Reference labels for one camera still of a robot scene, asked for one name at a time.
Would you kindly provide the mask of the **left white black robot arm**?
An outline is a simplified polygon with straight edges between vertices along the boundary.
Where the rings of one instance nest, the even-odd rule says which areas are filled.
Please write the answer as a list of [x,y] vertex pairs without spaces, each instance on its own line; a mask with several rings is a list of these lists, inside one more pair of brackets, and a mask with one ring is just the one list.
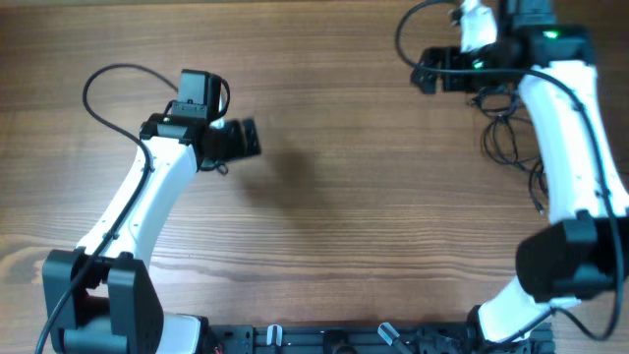
[[35,344],[57,353],[223,353],[205,317],[163,310],[148,274],[168,215],[200,171],[227,174],[231,161],[261,153],[253,120],[224,119],[222,77],[185,70],[177,97],[129,138],[134,163],[105,213],[72,251],[42,268],[47,321]]

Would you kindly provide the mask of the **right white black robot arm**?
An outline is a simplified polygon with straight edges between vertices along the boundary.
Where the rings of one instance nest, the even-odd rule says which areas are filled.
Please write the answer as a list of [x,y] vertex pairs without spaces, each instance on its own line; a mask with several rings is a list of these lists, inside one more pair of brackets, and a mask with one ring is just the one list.
[[472,312],[474,347],[490,353],[529,343],[548,317],[609,291],[606,340],[628,276],[628,194],[600,118],[591,34],[560,23],[548,1],[496,9],[457,1],[451,17],[460,45],[427,49],[412,64],[413,81],[426,94],[515,86],[536,132],[549,206],[548,227],[517,250],[515,277]]

